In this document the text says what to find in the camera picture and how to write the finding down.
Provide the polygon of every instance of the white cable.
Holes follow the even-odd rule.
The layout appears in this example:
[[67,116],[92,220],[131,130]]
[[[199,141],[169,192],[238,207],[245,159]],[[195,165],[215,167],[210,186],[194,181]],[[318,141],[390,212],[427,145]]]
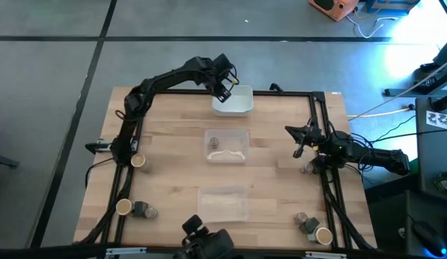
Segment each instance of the white cable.
[[397,97],[399,97],[399,96],[401,96],[401,95],[404,95],[404,94],[410,92],[412,89],[414,89],[414,88],[418,87],[420,84],[424,83],[426,80],[428,80],[429,78],[431,78],[432,76],[434,76],[437,72],[439,72],[440,70],[442,70],[442,69],[445,68],[446,66],[447,66],[447,62],[445,62],[441,67],[439,67],[439,68],[436,69],[434,72],[432,72],[429,76],[426,76],[423,80],[421,80],[420,82],[416,83],[414,86],[412,86],[412,87],[410,87],[409,89],[403,91],[402,93],[396,95],[395,97],[391,98],[390,100],[384,101],[383,103],[381,103],[381,104],[375,106],[374,108],[372,108],[372,109],[370,109],[370,110],[368,110],[368,111],[365,111],[365,112],[361,113],[360,115],[358,115],[358,116],[356,116],[356,117],[354,117],[354,118],[349,119],[349,121],[352,121],[353,119],[357,119],[357,118],[361,117],[362,115],[364,115],[364,114],[366,114],[366,113],[368,113],[368,112],[371,112],[371,111],[375,110],[376,108],[378,108],[378,107],[380,107],[380,106],[382,106],[382,105],[384,105],[384,104],[389,103],[390,101],[396,99]]
[[372,36],[375,34],[375,32],[376,32],[377,30],[379,30],[380,28],[383,27],[383,24],[380,22],[381,20],[384,20],[384,19],[390,19],[390,20],[396,21],[396,20],[399,19],[399,18],[397,18],[397,17],[382,17],[382,18],[378,18],[378,19],[376,19],[376,20],[375,20],[375,23],[374,23],[374,26],[375,26],[377,23],[380,23],[380,25],[379,25],[376,29],[374,29],[374,31],[373,31],[369,36],[366,36],[366,35],[364,35],[364,34],[362,33],[362,31],[361,31],[361,27],[359,26],[359,24],[358,24],[357,22],[353,21],[353,20],[349,17],[349,15],[347,15],[346,18],[347,18],[350,22],[352,22],[352,23],[354,24],[355,27],[358,27],[359,34],[360,34],[363,38],[366,38],[366,39],[369,39],[370,37],[372,37]]

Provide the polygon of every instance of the transparent plastic tray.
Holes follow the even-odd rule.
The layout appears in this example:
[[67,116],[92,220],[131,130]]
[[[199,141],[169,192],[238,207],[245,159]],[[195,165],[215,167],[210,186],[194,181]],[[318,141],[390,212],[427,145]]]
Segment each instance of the transparent plastic tray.
[[246,129],[208,129],[204,133],[204,155],[211,163],[245,163],[249,141]]
[[243,222],[248,218],[244,186],[201,188],[197,213],[203,222]]

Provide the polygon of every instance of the black stand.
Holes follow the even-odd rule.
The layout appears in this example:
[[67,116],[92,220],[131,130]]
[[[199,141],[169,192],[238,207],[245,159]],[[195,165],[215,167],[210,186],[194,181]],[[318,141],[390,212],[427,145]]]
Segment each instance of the black stand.
[[[401,95],[401,97],[442,97],[447,95],[447,90],[441,90],[447,86],[447,73],[441,76],[437,81],[430,84],[429,86],[420,85],[415,87],[413,90]],[[397,96],[401,94],[406,89],[385,89],[385,96]]]
[[19,166],[19,163],[17,161],[5,158],[2,155],[0,155],[0,165],[7,165],[11,169],[15,169],[17,168],[17,166]]

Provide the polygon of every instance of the black metal frame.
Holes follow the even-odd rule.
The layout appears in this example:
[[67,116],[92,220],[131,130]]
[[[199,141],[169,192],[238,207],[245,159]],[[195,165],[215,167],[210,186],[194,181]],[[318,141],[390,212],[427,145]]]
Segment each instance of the black metal frame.
[[[316,92],[282,91],[280,88],[278,88],[277,90],[278,91],[253,91],[253,95],[254,96],[307,97],[309,100],[309,103],[310,103],[310,111],[311,111],[312,117],[313,116],[317,117],[316,101],[318,101],[320,108],[321,108],[322,123],[324,124],[325,135],[326,135],[326,137],[328,137],[331,134],[330,129],[328,127],[329,118],[328,118],[328,113],[327,113],[327,107],[325,105],[324,92],[319,92],[319,91],[316,91]],[[205,94],[205,95],[208,95],[209,92],[205,91],[205,90],[201,90],[201,89],[168,89],[168,90],[162,91],[161,94],[199,94],[199,95]],[[137,126],[137,132],[135,135],[135,140],[137,140],[138,142],[140,141],[142,125],[143,125],[143,119],[141,119],[139,121],[139,125]],[[123,172],[123,166],[118,165],[116,167],[113,184],[112,184],[112,190],[111,190],[111,193],[109,196],[110,197],[109,205],[114,202],[114,199],[117,195],[122,172]],[[127,174],[129,174],[129,173],[130,174],[133,173],[132,166],[129,166],[129,168],[127,170]],[[333,175],[332,182],[333,182],[334,188],[335,188],[335,196],[338,200],[338,203],[340,204],[341,209],[343,211],[345,211],[345,203],[343,200],[343,193],[342,193],[341,184],[340,184],[340,176],[339,176],[338,170],[336,168],[334,170],[332,170],[332,175]],[[320,177],[321,177],[322,186],[324,186],[325,184],[329,184],[329,180],[327,179],[326,174],[321,173]],[[128,193],[129,193],[132,182],[130,182],[128,184],[129,184],[129,187],[128,187],[129,188]],[[324,199],[324,202],[325,202],[325,208],[326,208],[326,214],[327,214],[328,227],[333,234],[332,249],[336,249],[336,248],[338,248],[338,238],[337,238],[337,232],[335,229],[335,219],[333,216],[333,209],[326,199]],[[109,222],[107,223],[107,225],[105,226],[105,228],[102,232],[101,241],[100,241],[101,243],[106,243],[108,240],[109,228],[111,225],[111,221],[112,221],[112,219],[109,220]],[[122,217],[122,216],[119,217],[117,226],[116,226],[115,236],[114,236],[114,242],[119,245],[121,244],[124,223],[125,223],[125,217]],[[348,231],[345,229],[345,226],[343,224],[342,224],[342,230],[343,230],[343,239],[344,239],[345,247],[347,249],[352,249],[351,236],[349,235]],[[172,253],[174,251],[174,249],[170,248],[170,247],[149,247],[148,251],[150,253]],[[305,256],[305,252],[302,250],[292,250],[292,251],[286,251],[286,250],[237,250],[237,251],[243,252],[245,254],[247,254],[247,253],[263,254],[265,256],[267,256],[267,255],[295,256],[295,257]]]
[[[402,97],[443,97],[447,95],[447,90],[441,90],[447,86],[447,73],[442,75],[430,86],[417,86],[413,90],[403,94]],[[385,96],[397,96],[407,89],[385,89]]]

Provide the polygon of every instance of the gray floor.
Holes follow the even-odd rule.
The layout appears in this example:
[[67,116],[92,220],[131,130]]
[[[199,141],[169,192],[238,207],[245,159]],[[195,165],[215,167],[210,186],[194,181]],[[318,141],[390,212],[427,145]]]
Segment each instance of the gray floor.
[[[430,62],[446,41],[447,17],[433,2],[422,1],[410,16],[385,22],[376,36],[393,37],[388,43],[105,42],[43,245],[73,240],[83,175],[93,160],[83,146],[98,138],[113,86],[133,86],[194,55],[225,53],[244,84],[339,91],[347,112],[358,114],[385,100],[384,88],[410,86],[411,72]],[[97,36],[108,6],[108,0],[0,1],[0,35]],[[374,19],[364,20],[363,27]],[[351,23],[335,23],[305,0],[123,0],[108,35],[357,37]],[[94,48],[95,42],[0,42],[0,154],[21,162],[15,171],[0,167],[0,248],[27,244]],[[398,99],[375,112],[410,103],[414,100]],[[357,119],[351,128],[374,139],[412,115]],[[412,120],[395,134],[413,131]],[[415,138],[407,137],[377,147],[402,147],[416,158],[414,144]],[[382,169],[366,176],[372,181],[366,187],[394,178]]]

